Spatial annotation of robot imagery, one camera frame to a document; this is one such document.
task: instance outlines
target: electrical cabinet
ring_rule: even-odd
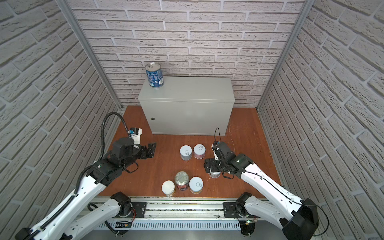
[[[139,101],[152,134],[225,135],[235,102],[230,78],[164,77],[144,83]]]

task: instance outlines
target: red can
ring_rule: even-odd
[[[186,172],[178,172],[175,176],[175,183],[179,190],[184,191],[189,186],[189,176]]]

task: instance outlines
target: can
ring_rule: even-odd
[[[188,174],[184,171],[178,172],[175,176],[175,183],[179,190],[181,191],[186,190],[189,186]]]
[[[151,87],[159,88],[163,86],[163,73],[161,72],[161,66],[159,63],[148,63],[145,65],[145,71],[147,72],[149,85]]]
[[[205,147],[203,144],[197,144],[194,148],[193,148],[193,155],[195,156],[195,158],[197,159],[202,159],[205,157]]]
[[[171,197],[175,194],[175,184],[171,180],[165,181],[161,190],[167,197]]]
[[[189,189],[193,194],[199,194],[203,190],[203,180],[199,177],[191,178],[189,181]]]
[[[211,178],[218,178],[220,177],[221,172],[211,172],[211,170],[209,170],[208,174],[211,176]]]
[[[188,145],[184,145],[180,148],[180,157],[184,161],[188,161],[192,158],[192,148]]]

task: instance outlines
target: can lid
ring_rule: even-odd
[[[198,192],[203,188],[203,180],[199,177],[193,177],[189,181],[189,187],[192,191]]]
[[[165,194],[170,194],[175,190],[175,184],[171,180],[167,180],[161,186],[161,190],[163,190]]]
[[[197,144],[194,148],[193,148],[193,151],[197,154],[197,155],[203,155],[205,153],[205,147],[203,144]]]
[[[178,185],[184,185],[189,181],[188,174],[184,171],[178,172],[175,177],[175,182]]]
[[[180,154],[187,157],[192,154],[192,148],[188,145],[184,145],[180,148]]]
[[[161,68],[160,63],[148,63],[145,65],[145,69],[150,72],[155,72]]]

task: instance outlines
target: silver can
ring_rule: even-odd
[[[153,88],[159,88],[163,86],[163,73],[159,63],[148,63],[145,65],[145,71],[147,73],[149,85]]]
[[[175,176],[175,183],[177,185],[177,188],[181,191],[184,191],[189,186],[189,176],[186,172],[181,171],[178,172]]]

